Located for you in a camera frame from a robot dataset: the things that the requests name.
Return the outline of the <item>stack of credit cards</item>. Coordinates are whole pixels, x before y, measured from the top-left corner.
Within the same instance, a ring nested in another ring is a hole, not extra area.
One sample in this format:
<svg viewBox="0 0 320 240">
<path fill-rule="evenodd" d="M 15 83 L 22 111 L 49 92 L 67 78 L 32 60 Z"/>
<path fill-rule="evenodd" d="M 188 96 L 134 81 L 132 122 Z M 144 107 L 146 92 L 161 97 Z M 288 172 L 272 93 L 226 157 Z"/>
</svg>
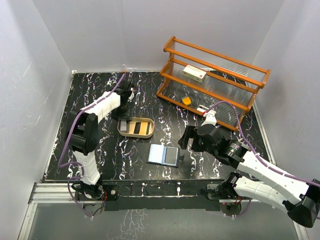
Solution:
<svg viewBox="0 0 320 240">
<path fill-rule="evenodd" d="M 120 120 L 119 130 L 122 133 L 127 133 L 128 132 L 128 123 L 127 123 L 126 119 L 121 119 Z"/>
</svg>

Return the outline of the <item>black credit card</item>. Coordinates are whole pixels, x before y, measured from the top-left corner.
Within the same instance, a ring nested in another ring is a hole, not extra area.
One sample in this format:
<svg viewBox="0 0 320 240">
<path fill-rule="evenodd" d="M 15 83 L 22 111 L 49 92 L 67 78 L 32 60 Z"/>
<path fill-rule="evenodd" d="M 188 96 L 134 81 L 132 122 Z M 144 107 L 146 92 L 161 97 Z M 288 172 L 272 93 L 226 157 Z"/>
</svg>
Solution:
<svg viewBox="0 0 320 240">
<path fill-rule="evenodd" d="M 178 159 L 178 148 L 176 147 L 167 147 L 165 152 L 164 163 L 167 165 L 176 165 Z"/>
</svg>

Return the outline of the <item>black blue card holder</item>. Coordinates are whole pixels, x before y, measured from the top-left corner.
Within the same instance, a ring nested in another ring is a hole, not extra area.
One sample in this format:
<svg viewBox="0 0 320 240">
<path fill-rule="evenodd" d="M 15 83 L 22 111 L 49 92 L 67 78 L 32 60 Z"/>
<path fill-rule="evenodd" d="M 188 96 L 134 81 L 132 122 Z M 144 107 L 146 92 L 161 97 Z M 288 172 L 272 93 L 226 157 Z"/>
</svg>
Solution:
<svg viewBox="0 0 320 240">
<path fill-rule="evenodd" d="M 167 147 L 172 147 L 172 146 L 152 144 L 150 146 L 150 151 L 149 151 L 147 163 L 177 168 L 179 165 L 178 156 L 180 155 L 180 150 L 178 149 L 176 165 L 169 165 L 169 164 L 165 163 L 165 156 L 166 156 L 166 148 Z"/>
</svg>

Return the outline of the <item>beige oval plastic tray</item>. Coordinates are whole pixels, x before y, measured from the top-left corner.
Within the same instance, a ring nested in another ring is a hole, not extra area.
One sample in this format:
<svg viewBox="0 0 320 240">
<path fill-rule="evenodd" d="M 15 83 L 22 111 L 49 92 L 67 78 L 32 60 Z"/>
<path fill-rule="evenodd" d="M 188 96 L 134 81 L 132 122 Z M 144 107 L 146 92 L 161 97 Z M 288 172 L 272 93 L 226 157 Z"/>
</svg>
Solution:
<svg viewBox="0 0 320 240">
<path fill-rule="evenodd" d="M 120 121 L 121 120 L 118 121 L 117 130 L 119 134 L 124 137 L 148 139 L 152 137 L 154 134 L 155 124 L 154 124 L 154 121 L 150 118 L 133 117 L 131 121 L 127 121 L 128 123 L 127 133 L 120 132 Z M 136 122 L 141 122 L 139 134 L 134 134 L 134 128 L 135 128 Z"/>
</svg>

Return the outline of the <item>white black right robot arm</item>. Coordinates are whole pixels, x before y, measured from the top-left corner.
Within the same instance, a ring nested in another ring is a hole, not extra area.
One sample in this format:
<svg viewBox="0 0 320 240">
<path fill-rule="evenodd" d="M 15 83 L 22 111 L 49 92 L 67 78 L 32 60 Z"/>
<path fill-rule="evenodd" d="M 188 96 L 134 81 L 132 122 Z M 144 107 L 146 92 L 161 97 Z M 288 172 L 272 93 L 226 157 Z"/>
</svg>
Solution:
<svg viewBox="0 0 320 240">
<path fill-rule="evenodd" d="M 283 172 L 277 166 L 260 158 L 250 147 L 235 139 L 226 139 L 212 124 L 188 125 L 178 141 L 186 149 L 207 152 L 220 163 L 231 166 L 231 172 L 221 185 L 209 190 L 210 195 L 225 198 L 255 199 L 280 209 L 297 224 L 312 228 L 320 212 L 320 182 L 302 181 Z"/>
</svg>

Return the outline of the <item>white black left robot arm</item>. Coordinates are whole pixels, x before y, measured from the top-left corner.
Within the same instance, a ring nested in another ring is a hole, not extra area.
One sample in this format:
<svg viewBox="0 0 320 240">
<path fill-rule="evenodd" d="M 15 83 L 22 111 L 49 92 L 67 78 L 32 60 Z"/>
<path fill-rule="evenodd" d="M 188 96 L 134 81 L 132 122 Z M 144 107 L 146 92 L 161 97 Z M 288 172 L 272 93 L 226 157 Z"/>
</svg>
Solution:
<svg viewBox="0 0 320 240">
<path fill-rule="evenodd" d="M 99 123 L 108 115 L 121 124 L 133 120 L 132 101 L 134 84 L 123 79 L 114 90 L 105 91 L 79 112 L 71 111 L 68 119 L 66 139 L 76 161 L 80 164 L 80 187 L 82 194 L 93 200 L 103 195 L 101 175 L 98 171 L 95 150 L 100 141 Z"/>
</svg>

